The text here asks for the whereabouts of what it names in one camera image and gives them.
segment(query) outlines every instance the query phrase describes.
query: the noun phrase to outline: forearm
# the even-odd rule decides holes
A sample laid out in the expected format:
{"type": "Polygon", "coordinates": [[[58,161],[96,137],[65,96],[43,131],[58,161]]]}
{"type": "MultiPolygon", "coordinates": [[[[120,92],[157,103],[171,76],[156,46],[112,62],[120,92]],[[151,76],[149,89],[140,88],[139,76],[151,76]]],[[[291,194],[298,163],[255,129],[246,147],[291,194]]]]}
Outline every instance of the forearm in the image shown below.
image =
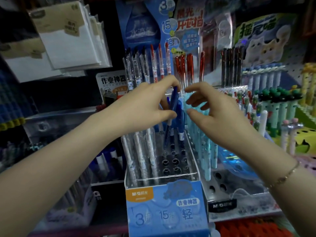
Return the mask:
{"type": "Polygon", "coordinates": [[[0,236],[27,235],[93,158],[117,138],[113,125],[96,129],[97,118],[92,115],[0,175],[0,236]]]}
{"type": "MultiPolygon", "coordinates": [[[[284,177],[297,161],[280,147],[262,137],[249,140],[248,149],[240,156],[255,170],[269,186],[284,177]]],[[[300,166],[283,184],[270,190],[283,213],[301,237],[314,236],[316,225],[316,178],[300,166]]]]}

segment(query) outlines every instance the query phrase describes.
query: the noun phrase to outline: orange oval label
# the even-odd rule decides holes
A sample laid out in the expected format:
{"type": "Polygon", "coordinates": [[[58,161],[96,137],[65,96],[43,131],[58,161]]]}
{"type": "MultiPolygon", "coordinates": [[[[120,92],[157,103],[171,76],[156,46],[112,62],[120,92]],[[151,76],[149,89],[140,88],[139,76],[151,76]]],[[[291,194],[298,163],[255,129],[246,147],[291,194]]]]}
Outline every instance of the orange oval label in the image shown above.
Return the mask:
{"type": "Polygon", "coordinates": [[[129,189],[125,191],[126,200],[130,202],[145,202],[154,198],[152,187],[129,189]]]}

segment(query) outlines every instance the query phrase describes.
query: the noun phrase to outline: white sign with chinese text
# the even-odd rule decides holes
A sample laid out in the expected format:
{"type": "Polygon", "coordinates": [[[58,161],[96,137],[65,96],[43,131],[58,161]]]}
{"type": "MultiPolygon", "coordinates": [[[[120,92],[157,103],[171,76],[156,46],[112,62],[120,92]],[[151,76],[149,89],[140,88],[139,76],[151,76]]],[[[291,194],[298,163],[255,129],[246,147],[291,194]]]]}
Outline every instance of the white sign with chinese text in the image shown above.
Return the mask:
{"type": "Polygon", "coordinates": [[[118,95],[122,96],[128,90],[124,70],[98,73],[95,78],[97,79],[101,97],[103,92],[118,92],[118,95]]]}

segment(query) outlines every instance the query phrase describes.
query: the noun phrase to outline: white cartoon cat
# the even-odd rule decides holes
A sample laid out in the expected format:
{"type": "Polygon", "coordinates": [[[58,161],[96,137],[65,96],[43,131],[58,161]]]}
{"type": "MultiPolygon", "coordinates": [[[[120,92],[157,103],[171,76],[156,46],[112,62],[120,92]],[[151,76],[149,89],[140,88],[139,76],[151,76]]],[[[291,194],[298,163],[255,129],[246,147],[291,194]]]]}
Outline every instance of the white cartoon cat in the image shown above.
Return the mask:
{"type": "Polygon", "coordinates": [[[275,59],[275,52],[276,52],[276,43],[277,40],[273,39],[269,43],[263,43],[261,55],[260,55],[260,65],[262,64],[269,64],[274,61],[275,59]]]}
{"type": "Polygon", "coordinates": [[[276,32],[276,48],[275,48],[275,56],[274,61],[278,62],[281,60],[283,55],[283,49],[285,44],[289,41],[291,35],[291,26],[284,25],[279,28],[276,32]]]}
{"type": "Polygon", "coordinates": [[[264,42],[264,37],[259,39],[252,39],[246,50],[246,57],[244,60],[245,67],[256,66],[259,64],[260,54],[264,42]]]}

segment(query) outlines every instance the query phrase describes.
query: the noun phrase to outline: clear acrylic pen holder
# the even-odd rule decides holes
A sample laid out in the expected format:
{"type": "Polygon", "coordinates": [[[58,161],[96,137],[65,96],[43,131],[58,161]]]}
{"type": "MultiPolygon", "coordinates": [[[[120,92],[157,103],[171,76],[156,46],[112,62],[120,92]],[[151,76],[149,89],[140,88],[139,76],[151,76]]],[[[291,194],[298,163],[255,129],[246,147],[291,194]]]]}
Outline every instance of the clear acrylic pen holder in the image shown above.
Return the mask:
{"type": "Polygon", "coordinates": [[[164,134],[165,128],[162,131],[160,125],[160,128],[156,126],[121,137],[127,161],[126,189],[162,185],[178,179],[200,179],[186,133],[182,142],[173,128],[165,150],[164,134]]]}

